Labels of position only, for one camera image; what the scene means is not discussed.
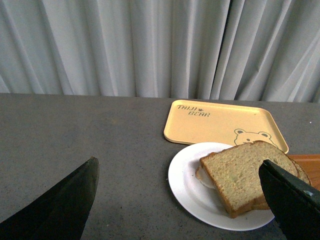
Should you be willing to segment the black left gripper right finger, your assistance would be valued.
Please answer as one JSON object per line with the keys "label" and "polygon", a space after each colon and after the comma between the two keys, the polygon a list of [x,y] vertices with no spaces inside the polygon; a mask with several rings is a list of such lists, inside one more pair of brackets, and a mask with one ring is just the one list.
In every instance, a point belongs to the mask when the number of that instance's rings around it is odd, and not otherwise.
{"label": "black left gripper right finger", "polygon": [[320,191],[269,159],[258,170],[275,220],[288,240],[320,238]]}

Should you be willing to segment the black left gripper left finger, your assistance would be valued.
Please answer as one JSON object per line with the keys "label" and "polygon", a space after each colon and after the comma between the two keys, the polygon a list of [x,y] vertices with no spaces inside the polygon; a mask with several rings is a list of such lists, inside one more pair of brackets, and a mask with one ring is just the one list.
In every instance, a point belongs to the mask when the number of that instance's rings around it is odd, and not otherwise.
{"label": "black left gripper left finger", "polygon": [[79,240],[95,200],[100,167],[92,157],[0,224],[2,240]]}

